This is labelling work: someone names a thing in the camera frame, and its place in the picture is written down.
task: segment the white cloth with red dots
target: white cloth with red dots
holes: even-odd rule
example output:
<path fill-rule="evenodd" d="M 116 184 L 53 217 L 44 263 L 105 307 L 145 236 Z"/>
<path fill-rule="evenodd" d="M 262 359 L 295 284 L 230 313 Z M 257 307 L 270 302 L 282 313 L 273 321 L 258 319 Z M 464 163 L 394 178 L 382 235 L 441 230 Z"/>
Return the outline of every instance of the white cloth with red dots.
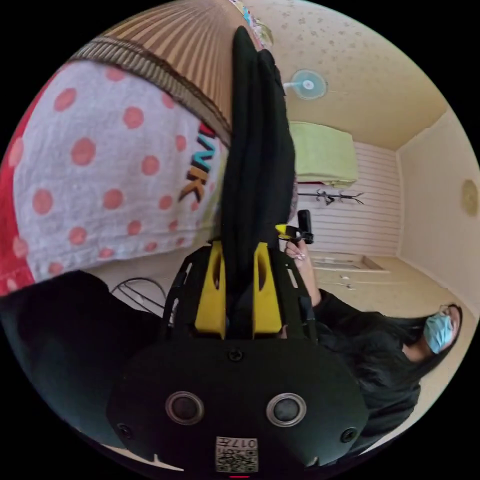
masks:
<path fill-rule="evenodd" d="M 0 295 L 61 273 L 203 244 L 227 149 L 149 82 L 89 61 L 61 68 L 0 170 Z"/>

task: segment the coat rack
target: coat rack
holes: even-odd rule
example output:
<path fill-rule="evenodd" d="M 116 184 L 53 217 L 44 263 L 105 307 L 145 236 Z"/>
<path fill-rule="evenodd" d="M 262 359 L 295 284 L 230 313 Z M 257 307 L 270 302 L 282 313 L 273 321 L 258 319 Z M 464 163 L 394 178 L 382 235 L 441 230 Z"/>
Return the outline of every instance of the coat rack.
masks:
<path fill-rule="evenodd" d="M 339 191 L 338 193 L 327 193 L 326 191 L 317 190 L 316 193 L 299 193 L 298 195 L 302 195 L 304 197 L 316 197 L 316 200 L 319 202 L 320 199 L 325 199 L 325 203 L 327 207 L 335 201 L 343 203 L 344 200 L 355 200 L 358 204 L 365 205 L 361 200 L 359 200 L 359 196 L 363 195 L 362 193 L 357 193 L 357 195 L 345 195 L 343 190 Z"/>

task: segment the yellow plastic part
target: yellow plastic part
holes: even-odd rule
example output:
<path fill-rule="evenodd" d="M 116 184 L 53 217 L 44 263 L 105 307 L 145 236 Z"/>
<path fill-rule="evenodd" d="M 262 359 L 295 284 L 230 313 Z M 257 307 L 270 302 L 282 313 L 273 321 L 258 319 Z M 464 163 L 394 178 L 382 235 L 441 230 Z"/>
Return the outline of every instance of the yellow plastic part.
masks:
<path fill-rule="evenodd" d="M 275 226 L 276 231 L 278 232 L 278 238 L 280 240 L 291 240 L 293 237 L 289 230 L 292 229 L 289 225 L 279 224 Z"/>
<path fill-rule="evenodd" d="M 266 243 L 259 243 L 253 270 L 253 338 L 258 334 L 277 334 L 282 329 L 277 289 Z"/>
<path fill-rule="evenodd" d="M 195 328 L 199 333 L 218 334 L 222 340 L 225 339 L 226 293 L 222 243 L 214 241 L 195 319 Z"/>

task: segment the face mask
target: face mask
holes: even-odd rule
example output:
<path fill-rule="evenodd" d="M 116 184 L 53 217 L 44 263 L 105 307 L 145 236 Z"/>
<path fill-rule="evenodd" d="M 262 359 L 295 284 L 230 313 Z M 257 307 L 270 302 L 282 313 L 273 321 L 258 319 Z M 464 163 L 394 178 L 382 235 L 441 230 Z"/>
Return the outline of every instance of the face mask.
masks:
<path fill-rule="evenodd" d="M 454 333 L 453 330 L 449 315 L 437 313 L 427 318 L 423 334 L 430 350 L 434 354 L 438 354 L 450 342 Z"/>

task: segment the fisheye view circle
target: fisheye view circle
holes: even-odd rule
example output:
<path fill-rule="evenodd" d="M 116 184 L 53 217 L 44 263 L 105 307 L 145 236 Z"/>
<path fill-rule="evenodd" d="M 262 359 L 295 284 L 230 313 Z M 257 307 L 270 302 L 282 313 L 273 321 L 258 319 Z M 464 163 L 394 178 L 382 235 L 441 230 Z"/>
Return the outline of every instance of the fisheye view circle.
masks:
<path fill-rule="evenodd" d="M 326 479 L 442 395 L 480 317 L 480 168 L 390 41 L 309 1 L 164 1 L 29 100 L 0 322 L 73 436 L 150 478 Z"/>

